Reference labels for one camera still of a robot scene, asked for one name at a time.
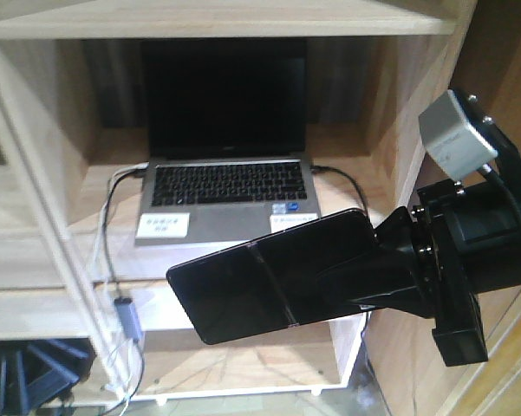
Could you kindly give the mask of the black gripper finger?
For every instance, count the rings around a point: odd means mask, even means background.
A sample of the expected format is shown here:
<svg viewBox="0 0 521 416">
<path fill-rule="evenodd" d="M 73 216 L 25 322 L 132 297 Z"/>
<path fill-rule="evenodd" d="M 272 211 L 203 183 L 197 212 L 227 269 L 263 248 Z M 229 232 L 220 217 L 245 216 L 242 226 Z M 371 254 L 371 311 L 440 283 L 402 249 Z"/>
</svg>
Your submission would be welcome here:
<svg viewBox="0 0 521 416">
<path fill-rule="evenodd" d="M 398 207 L 375 228 L 377 252 L 414 255 L 414 223 L 408 209 Z"/>
<path fill-rule="evenodd" d="M 314 283 L 318 321 L 377 309 L 435 317 L 424 267 L 414 254 L 390 249 L 356 254 L 330 250 L 316 256 Z"/>
</svg>

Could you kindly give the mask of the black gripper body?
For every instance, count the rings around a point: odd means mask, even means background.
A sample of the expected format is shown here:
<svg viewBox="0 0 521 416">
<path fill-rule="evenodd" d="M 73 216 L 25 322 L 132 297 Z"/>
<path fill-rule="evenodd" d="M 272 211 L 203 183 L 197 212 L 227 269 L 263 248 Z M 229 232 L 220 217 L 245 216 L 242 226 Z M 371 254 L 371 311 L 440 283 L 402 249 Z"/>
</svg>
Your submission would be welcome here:
<svg viewBox="0 0 521 416">
<path fill-rule="evenodd" d="M 475 96 L 452 91 L 498 157 L 417 191 L 413 214 L 435 263 L 432 334 L 449 367 L 488 359 L 478 295 L 521 285 L 521 155 Z"/>
</svg>

